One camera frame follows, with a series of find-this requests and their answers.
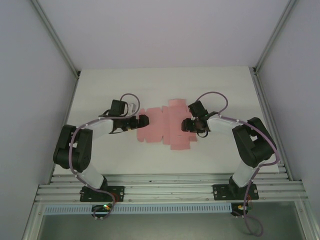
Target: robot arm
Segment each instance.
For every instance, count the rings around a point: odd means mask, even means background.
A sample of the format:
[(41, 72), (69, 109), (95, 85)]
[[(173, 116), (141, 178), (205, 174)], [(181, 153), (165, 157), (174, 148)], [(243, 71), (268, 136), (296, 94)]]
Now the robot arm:
[[(223, 119), (217, 112), (208, 113), (200, 101), (196, 101), (188, 107), (194, 119), (185, 119), (182, 122), (182, 131), (197, 134), (218, 132), (233, 135), (242, 161), (229, 179), (228, 189), (235, 198), (239, 195), (242, 196), (245, 186), (252, 179), (259, 165), (263, 164), (274, 154), (271, 146), (250, 127), (237, 121)], [(259, 118), (254, 117), (247, 122), (263, 132), (274, 144), (274, 141)]]
[[(92, 142), (93, 140), (105, 135), (126, 132), (137, 128), (143, 128), (149, 124), (149, 118), (146, 115), (139, 115), (139, 118), (121, 117), (124, 114), (125, 105), (127, 105), (127, 114), (130, 116), (136, 112), (136, 106), (127, 104), (124, 101), (113, 100), (110, 110), (104, 112), (100, 121), (93, 123), (85, 129), (80, 129), (75, 136), (75, 143), (72, 146), (72, 167), (77, 172), (76, 176), (85, 184), (80, 194), (81, 202), (110, 202), (110, 196), (95, 192), (94, 189), (113, 193), (118, 186), (108, 186), (107, 179), (100, 174), (91, 163)], [(116, 119), (107, 119), (107, 117), (117, 117)], [(71, 138), (77, 127), (64, 125), (60, 132), (58, 142), (53, 154), (53, 161), (64, 169), (69, 169), (69, 150)]]

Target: white wall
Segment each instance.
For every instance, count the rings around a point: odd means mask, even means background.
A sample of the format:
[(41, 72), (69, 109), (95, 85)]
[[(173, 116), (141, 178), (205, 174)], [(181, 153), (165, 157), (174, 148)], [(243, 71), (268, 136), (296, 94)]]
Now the white wall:
[(27, 0), (0, 1), (0, 238), (21, 239), (75, 79)]
[(320, 220), (320, 1), (301, 0), (260, 71), (296, 180)]
[(253, 67), (288, 0), (39, 0), (78, 69)]

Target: purple cable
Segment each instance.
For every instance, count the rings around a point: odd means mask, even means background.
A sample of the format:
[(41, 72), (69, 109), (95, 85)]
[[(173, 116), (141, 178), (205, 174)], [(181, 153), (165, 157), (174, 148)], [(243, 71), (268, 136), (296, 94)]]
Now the purple cable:
[(76, 135), (78, 134), (78, 132), (83, 129), (83, 128), (86, 128), (92, 124), (95, 124), (99, 121), (103, 121), (103, 120), (109, 120), (109, 119), (128, 119), (128, 118), (131, 118), (132, 116), (136, 115), (140, 109), (140, 100), (139, 98), (134, 95), (133, 93), (125, 93), (121, 96), (121, 100), (124, 96), (127, 96), (127, 95), (130, 95), (130, 96), (133, 96), (136, 98), (136, 100), (138, 101), (138, 107), (136, 109), (136, 111), (129, 115), (129, 116), (108, 116), (108, 117), (99, 117), (98, 119), (95, 119), (95, 120), (91, 120), (85, 124), (82, 124), (81, 126), (79, 126), (73, 133), (72, 137), (71, 137), (71, 141), (70, 141), (70, 148), (69, 148), (69, 155), (68, 155), (68, 160), (69, 160), (69, 167), (70, 167), (70, 170), (71, 172), (75, 175), (75, 177), (81, 182), (83, 183), (86, 187), (92, 189), (93, 191), (96, 191), (97, 193), (103, 193), (103, 194), (108, 194), (110, 197), (112, 197), (112, 201), (114, 202), (114, 204), (112, 205), (110, 211), (102, 218), (102, 219), (105, 219), (107, 217), (109, 217), (110, 213), (112, 212), (112, 210), (114, 209), (114, 206), (116, 204), (116, 199), (115, 199), (115, 196), (112, 195), (110, 192), (108, 191), (103, 191), (103, 190), (100, 190), (100, 189), (97, 189), (91, 185), (89, 185), (87, 182), (85, 182), (83, 179), (81, 179), (78, 175), (77, 175), (77, 172), (75, 171), (74, 167), (72, 166), (72, 150), (73, 150), (73, 145), (75, 143), (75, 139), (76, 139)]
[[(275, 154), (275, 161), (274, 161), (274, 162), (264, 163), (264, 164), (261, 164), (261, 165), (259, 165), (259, 166), (257, 167), (257, 169), (256, 169), (255, 172), (253, 173), (253, 175), (252, 175), (252, 177), (251, 177), (251, 179), (250, 179), (250, 181), (249, 181), (249, 183), (248, 183), (248, 185), (247, 185), (247, 187), (246, 187), (246, 191), (245, 191), (245, 194), (244, 194), (244, 200), (243, 200), (243, 217), (244, 217), (244, 222), (245, 222), (246, 228), (249, 230), (249, 232), (250, 232), (253, 236), (261, 237), (261, 236), (264, 234), (264, 227), (263, 227), (262, 223), (259, 221), (259, 219), (257, 219), (257, 218), (254, 217), (254, 216), (247, 216), (247, 215), (246, 215), (246, 208), (245, 208), (245, 206), (246, 206), (246, 202), (247, 202), (247, 197), (248, 197), (248, 192), (249, 192), (250, 186), (251, 186), (254, 178), (255, 178), (256, 175), (258, 174), (260, 168), (261, 168), (261, 167), (264, 167), (264, 166), (272, 166), (272, 165), (277, 164), (277, 163), (280, 161), (279, 152), (277, 151), (277, 149), (276, 149), (275, 145), (272, 143), (272, 141), (271, 141), (262, 131), (260, 131), (260, 130), (257, 129), (256, 127), (252, 126), (251, 124), (249, 124), (249, 123), (247, 123), (247, 122), (245, 122), (245, 121), (242, 121), (242, 120), (239, 120), (239, 119), (235, 119), (235, 118), (231, 118), (231, 117), (227, 117), (227, 116), (222, 116), (222, 115), (220, 114), (220, 113), (221, 113), (222, 111), (224, 111), (224, 110), (227, 108), (227, 106), (228, 106), (228, 99), (227, 99), (227, 97), (226, 97), (225, 95), (223, 95), (222, 93), (217, 92), (217, 91), (209, 91), (209, 92), (206, 92), (206, 93), (202, 94), (200, 97), (198, 97), (197, 101), (198, 101), (201, 97), (203, 97), (204, 95), (207, 95), (207, 94), (219, 94), (219, 95), (221, 95), (221, 96), (224, 97), (224, 99), (225, 99), (225, 101), (226, 101), (226, 104), (225, 104), (225, 107), (218, 112), (220, 118), (225, 119), (225, 120), (228, 120), (228, 121), (233, 121), (233, 122), (236, 122), (236, 123), (244, 124), (244, 125), (248, 126), (249, 128), (255, 130), (261, 137), (263, 137), (263, 138), (266, 140), (266, 142), (270, 145), (270, 147), (272, 148), (272, 150), (273, 150), (273, 152), (274, 152), (274, 154)], [(254, 219), (254, 220), (256, 220), (256, 221), (259, 223), (259, 225), (260, 225), (260, 227), (261, 227), (261, 232), (260, 232), (259, 234), (255, 234), (255, 233), (251, 230), (251, 228), (250, 228), (250, 226), (249, 226), (249, 223), (248, 223), (248, 218)]]
[(224, 98), (224, 100), (225, 100), (225, 106), (224, 106), (224, 108), (222, 108), (220, 111), (218, 111), (218, 114), (220, 115), (224, 110), (226, 110), (226, 108), (227, 108), (228, 105), (229, 105), (228, 98), (227, 98), (225, 95), (223, 95), (221, 92), (218, 92), (218, 91), (208, 91), (208, 92), (202, 94), (200, 97), (198, 97), (197, 100), (195, 100), (195, 101), (199, 101), (203, 96), (208, 95), (208, 94), (218, 94), (218, 95), (220, 95), (220, 96), (222, 96), (222, 97)]

